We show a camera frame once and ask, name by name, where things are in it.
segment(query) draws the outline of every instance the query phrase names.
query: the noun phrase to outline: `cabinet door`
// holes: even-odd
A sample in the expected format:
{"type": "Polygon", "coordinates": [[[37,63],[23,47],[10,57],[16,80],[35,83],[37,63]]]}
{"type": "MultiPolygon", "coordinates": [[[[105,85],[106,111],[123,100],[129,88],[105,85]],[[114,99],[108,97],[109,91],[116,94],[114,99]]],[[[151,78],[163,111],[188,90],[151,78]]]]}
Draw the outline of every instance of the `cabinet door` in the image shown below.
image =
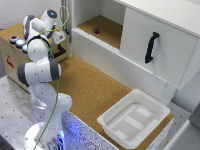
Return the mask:
{"type": "Polygon", "coordinates": [[[197,40],[193,35],[127,8],[120,54],[179,86],[197,40]],[[148,43],[154,32],[159,37],[154,40],[153,60],[146,64],[148,43]]]}

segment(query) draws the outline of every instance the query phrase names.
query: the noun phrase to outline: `small object on shelf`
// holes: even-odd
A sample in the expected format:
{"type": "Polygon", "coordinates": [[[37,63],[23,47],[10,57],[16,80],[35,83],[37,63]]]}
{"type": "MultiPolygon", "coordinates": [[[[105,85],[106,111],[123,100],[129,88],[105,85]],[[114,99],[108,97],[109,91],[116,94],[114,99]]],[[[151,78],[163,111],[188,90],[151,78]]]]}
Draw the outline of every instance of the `small object on shelf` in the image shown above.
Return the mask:
{"type": "Polygon", "coordinates": [[[27,45],[27,44],[25,44],[25,45],[22,46],[22,51],[23,51],[24,53],[27,53],[27,52],[28,52],[28,45],[27,45]]]}
{"type": "Polygon", "coordinates": [[[93,30],[93,32],[95,34],[99,34],[100,33],[100,29],[98,27],[95,27],[94,30],[93,30]]]}
{"type": "Polygon", "coordinates": [[[12,35],[10,37],[10,43],[11,44],[15,44],[17,40],[18,40],[18,36],[16,36],[16,35],[12,35]]]}
{"type": "Polygon", "coordinates": [[[19,39],[16,41],[16,47],[19,49],[21,49],[24,44],[25,44],[25,41],[23,39],[19,39]]]}

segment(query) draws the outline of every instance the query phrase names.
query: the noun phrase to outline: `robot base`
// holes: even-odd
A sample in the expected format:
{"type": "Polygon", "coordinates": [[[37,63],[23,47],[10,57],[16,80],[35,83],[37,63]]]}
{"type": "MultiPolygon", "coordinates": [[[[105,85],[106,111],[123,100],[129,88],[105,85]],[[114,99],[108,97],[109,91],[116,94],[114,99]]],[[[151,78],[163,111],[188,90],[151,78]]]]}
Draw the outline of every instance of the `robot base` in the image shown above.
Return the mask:
{"type": "MultiPolygon", "coordinates": [[[[24,150],[34,149],[36,145],[36,141],[34,140],[34,137],[37,135],[37,133],[39,132],[40,128],[43,125],[44,125],[44,122],[37,123],[26,132],[25,137],[24,137],[24,150]]],[[[69,138],[65,138],[64,139],[65,145],[68,145],[69,141],[70,141],[69,138]]],[[[52,146],[53,145],[52,142],[47,143],[47,145],[44,146],[39,143],[38,146],[35,148],[35,150],[57,150],[55,146],[52,146]]]]}

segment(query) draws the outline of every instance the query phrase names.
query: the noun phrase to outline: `cable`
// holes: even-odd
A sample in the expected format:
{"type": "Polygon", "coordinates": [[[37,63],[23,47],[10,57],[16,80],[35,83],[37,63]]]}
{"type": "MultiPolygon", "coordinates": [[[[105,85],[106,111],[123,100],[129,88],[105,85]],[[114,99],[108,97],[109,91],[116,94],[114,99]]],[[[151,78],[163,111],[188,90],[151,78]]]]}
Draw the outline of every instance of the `cable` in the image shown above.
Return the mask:
{"type": "MultiPolygon", "coordinates": [[[[58,29],[60,29],[60,28],[62,28],[63,26],[66,25],[66,23],[67,23],[67,21],[68,21],[68,19],[69,19],[69,11],[68,11],[67,7],[62,6],[62,7],[60,8],[60,17],[61,17],[61,10],[62,10],[62,8],[65,8],[65,9],[67,10],[67,19],[66,19],[65,23],[64,23],[61,27],[59,27],[59,28],[57,28],[57,29],[50,30],[50,31],[43,31],[43,32],[40,32],[39,35],[41,35],[42,33],[45,33],[45,32],[56,31],[56,30],[58,30],[58,29]]],[[[48,47],[47,43],[44,42],[42,39],[40,39],[40,40],[46,45],[46,47],[49,49],[49,51],[50,51],[52,57],[54,58],[53,52],[52,52],[51,49],[48,47]]],[[[55,111],[55,109],[56,109],[56,106],[57,106],[57,102],[58,102],[58,93],[59,93],[59,80],[57,81],[57,95],[56,95],[56,103],[55,103],[55,106],[54,106],[53,111],[52,111],[52,113],[51,113],[51,116],[50,116],[50,118],[49,118],[49,120],[48,120],[48,122],[47,122],[47,124],[46,124],[46,126],[45,126],[45,128],[44,128],[44,130],[42,131],[42,134],[40,135],[40,137],[39,137],[39,139],[38,139],[38,141],[37,141],[35,147],[33,148],[33,150],[37,147],[38,143],[40,142],[40,140],[41,140],[41,138],[42,138],[42,136],[43,136],[43,134],[44,134],[44,132],[46,131],[47,126],[49,125],[49,122],[51,121],[51,118],[52,118],[52,116],[53,116],[53,114],[54,114],[54,111],[55,111]]]]}
{"type": "Polygon", "coordinates": [[[66,19],[65,23],[64,23],[62,26],[60,26],[59,28],[56,28],[56,29],[54,29],[54,30],[40,32],[39,35],[41,35],[42,33],[45,33],[45,32],[57,31],[57,30],[59,30],[60,28],[62,28],[63,26],[66,25],[66,23],[67,23],[67,21],[68,21],[68,19],[69,19],[69,10],[67,9],[67,7],[61,6],[61,8],[60,8],[60,17],[61,17],[61,10],[62,10],[62,8],[65,8],[65,9],[67,10],[67,19],[66,19]]]}

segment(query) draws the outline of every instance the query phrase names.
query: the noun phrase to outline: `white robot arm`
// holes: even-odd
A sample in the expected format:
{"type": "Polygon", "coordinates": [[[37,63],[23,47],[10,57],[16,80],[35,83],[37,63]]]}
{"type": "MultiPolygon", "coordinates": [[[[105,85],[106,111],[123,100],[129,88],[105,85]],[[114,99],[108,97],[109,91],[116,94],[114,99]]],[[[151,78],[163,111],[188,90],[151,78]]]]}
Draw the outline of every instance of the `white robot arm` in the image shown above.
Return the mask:
{"type": "MultiPolygon", "coordinates": [[[[58,147],[58,145],[49,147],[48,143],[52,142],[52,139],[56,139],[57,135],[62,132],[62,113],[72,106],[72,99],[69,95],[59,93],[57,98],[56,91],[47,83],[58,80],[62,71],[59,63],[53,58],[49,58],[50,43],[48,39],[53,32],[40,33],[55,29],[56,18],[55,11],[46,10],[41,19],[29,15],[23,21],[24,39],[28,43],[28,56],[33,62],[18,66],[18,78],[29,87],[32,105],[46,109],[46,121],[35,137],[36,142],[41,138],[36,150],[49,150],[58,147]]],[[[66,149],[64,142],[59,149],[66,149]]]]}

